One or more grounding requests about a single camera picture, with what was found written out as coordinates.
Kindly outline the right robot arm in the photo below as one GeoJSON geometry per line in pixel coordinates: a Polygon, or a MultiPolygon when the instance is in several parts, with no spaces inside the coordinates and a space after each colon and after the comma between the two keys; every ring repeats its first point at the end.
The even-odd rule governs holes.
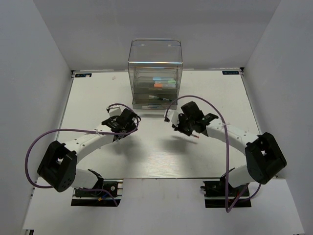
{"type": "Polygon", "coordinates": [[[229,171],[221,177],[221,190],[233,195],[241,185],[258,182],[265,185],[283,168],[287,161],[274,136],[268,132],[261,135],[251,134],[232,125],[225,124],[217,115],[204,115],[193,101],[182,106],[182,113],[168,110],[164,115],[166,122],[175,131],[187,136],[194,132],[214,138],[240,151],[246,163],[229,171]]]}

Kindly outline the blue cap highlighter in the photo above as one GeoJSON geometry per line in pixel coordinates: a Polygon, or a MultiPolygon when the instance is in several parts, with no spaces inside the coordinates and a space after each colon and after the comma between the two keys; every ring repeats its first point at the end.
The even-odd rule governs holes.
{"type": "Polygon", "coordinates": [[[153,77],[153,81],[168,81],[171,79],[171,77],[153,77]]]}

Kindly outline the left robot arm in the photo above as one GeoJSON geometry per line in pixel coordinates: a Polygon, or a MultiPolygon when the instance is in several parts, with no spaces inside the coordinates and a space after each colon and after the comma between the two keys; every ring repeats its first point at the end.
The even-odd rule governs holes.
{"type": "Polygon", "coordinates": [[[94,170],[83,170],[78,163],[95,150],[136,131],[139,116],[129,109],[117,108],[90,133],[68,142],[52,142],[39,164],[37,173],[51,187],[63,192],[69,187],[86,188],[92,195],[103,191],[103,177],[94,170]]]}

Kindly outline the orange cap highlighter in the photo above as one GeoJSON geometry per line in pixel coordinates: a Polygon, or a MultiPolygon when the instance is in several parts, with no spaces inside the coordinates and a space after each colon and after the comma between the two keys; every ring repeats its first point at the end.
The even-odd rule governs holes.
{"type": "Polygon", "coordinates": [[[171,84],[171,83],[155,83],[154,88],[158,89],[175,89],[176,84],[171,84]]]}

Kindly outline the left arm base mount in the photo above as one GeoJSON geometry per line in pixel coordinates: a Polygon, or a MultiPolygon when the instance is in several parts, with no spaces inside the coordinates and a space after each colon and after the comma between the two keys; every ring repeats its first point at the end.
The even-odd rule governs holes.
{"type": "Polygon", "coordinates": [[[123,193],[123,180],[104,180],[96,189],[75,188],[72,195],[73,207],[117,207],[123,193]]]}

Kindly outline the purple gel pen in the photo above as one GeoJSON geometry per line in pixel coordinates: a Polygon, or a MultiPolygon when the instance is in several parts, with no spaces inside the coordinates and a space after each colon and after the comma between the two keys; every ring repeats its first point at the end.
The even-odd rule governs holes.
{"type": "Polygon", "coordinates": [[[143,109],[164,109],[162,106],[154,106],[154,105],[147,105],[147,106],[142,106],[143,109]]]}

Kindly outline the green gel pen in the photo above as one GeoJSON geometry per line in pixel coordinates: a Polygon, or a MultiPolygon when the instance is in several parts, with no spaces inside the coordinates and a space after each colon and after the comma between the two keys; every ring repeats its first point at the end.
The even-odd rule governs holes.
{"type": "Polygon", "coordinates": [[[162,102],[172,102],[172,99],[169,98],[162,98],[159,96],[155,96],[155,95],[149,95],[148,97],[149,100],[154,100],[154,101],[162,101],[162,102]]]}

